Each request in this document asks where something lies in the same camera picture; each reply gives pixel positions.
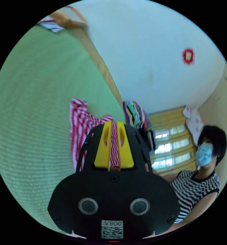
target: green tatami mat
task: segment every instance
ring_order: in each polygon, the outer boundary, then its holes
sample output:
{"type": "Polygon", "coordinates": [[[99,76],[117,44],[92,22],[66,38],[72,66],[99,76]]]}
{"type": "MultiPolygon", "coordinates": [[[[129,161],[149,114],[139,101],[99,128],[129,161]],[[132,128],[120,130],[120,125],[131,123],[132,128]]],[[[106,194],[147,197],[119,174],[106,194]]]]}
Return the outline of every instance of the green tatami mat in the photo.
{"type": "Polygon", "coordinates": [[[80,41],[67,31],[36,26],[0,71],[0,173],[19,204],[42,225],[60,231],[47,205],[56,185],[74,173],[69,103],[88,102],[95,117],[123,111],[80,41]]]}

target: red and white striped cloth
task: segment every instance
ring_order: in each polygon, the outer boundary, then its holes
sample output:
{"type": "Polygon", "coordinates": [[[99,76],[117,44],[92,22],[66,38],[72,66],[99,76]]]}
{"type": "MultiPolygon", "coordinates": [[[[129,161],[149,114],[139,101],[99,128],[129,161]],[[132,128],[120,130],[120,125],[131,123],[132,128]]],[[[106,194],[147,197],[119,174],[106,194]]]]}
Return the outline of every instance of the red and white striped cloth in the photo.
{"type": "MultiPolygon", "coordinates": [[[[111,140],[111,167],[119,166],[118,158],[118,136],[117,124],[111,115],[105,115],[102,119],[93,117],[87,111],[87,102],[80,99],[73,99],[70,103],[70,134],[71,134],[71,151],[73,157],[73,166],[76,170],[79,158],[80,149],[89,134],[90,130],[94,127],[104,124],[107,121],[112,121],[112,140],[111,140]]],[[[86,152],[84,154],[80,171],[83,169],[86,152]]]]}

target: white wall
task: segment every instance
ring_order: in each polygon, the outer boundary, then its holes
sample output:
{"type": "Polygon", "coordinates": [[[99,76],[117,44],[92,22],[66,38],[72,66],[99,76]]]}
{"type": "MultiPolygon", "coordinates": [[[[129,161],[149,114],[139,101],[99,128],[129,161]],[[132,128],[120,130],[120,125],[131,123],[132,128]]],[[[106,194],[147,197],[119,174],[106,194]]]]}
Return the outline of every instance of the white wall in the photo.
{"type": "Polygon", "coordinates": [[[146,0],[84,0],[72,4],[88,20],[90,36],[123,100],[148,113],[201,106],[218,85],[224,58],[194,23],[146,0]],[[182,52],[191,47],[195,63],[182,52]]]}

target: screw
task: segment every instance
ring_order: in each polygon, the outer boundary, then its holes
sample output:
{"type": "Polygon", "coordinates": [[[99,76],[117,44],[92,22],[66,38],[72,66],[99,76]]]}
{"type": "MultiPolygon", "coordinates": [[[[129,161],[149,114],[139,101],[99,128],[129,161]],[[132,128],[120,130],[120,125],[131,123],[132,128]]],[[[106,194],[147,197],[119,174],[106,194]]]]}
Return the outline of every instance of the screw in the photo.
{"type": "Polygon", "coordinates": [[[175,217],[174,216],[171,216],[171,217],[168,218],[167,223],[170,224],[174,220],[175,220],[175,217]]]}
{"type": "Polygon", "coordinates": [[[113,175],[113,176],[111,176],[110,180],[111,180],[111,182],[117,182],[118,181],[118,176],[113,175]]]}
{"type": "Polygon", "coordinates": [[[53,219],[54,219],[55,222],[60,222],[61,221],[60,218],[57,217],[57,216],[54,216],[53,219]]]}

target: yellow robot part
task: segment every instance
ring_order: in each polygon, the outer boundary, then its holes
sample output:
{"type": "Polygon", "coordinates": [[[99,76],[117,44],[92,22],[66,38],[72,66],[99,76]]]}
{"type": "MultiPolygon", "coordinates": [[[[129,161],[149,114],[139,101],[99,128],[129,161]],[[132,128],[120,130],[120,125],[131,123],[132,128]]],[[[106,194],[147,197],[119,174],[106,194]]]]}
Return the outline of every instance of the yellow robot part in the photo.
{"type": "Polygon", "coordinates": [[[94,165],[96,168],[105,168],[109,171],[112,139],[112,122],[105,122],[99,142],[94,165]]]}
{"type": "Polygon", "coordinates": [[[118,157],[119,157],[119,168],[133,168],[134,161],[129,147],[129,141],[125,132],[124,123],[117,122],[117,133],[118,133],[118,157]]]}

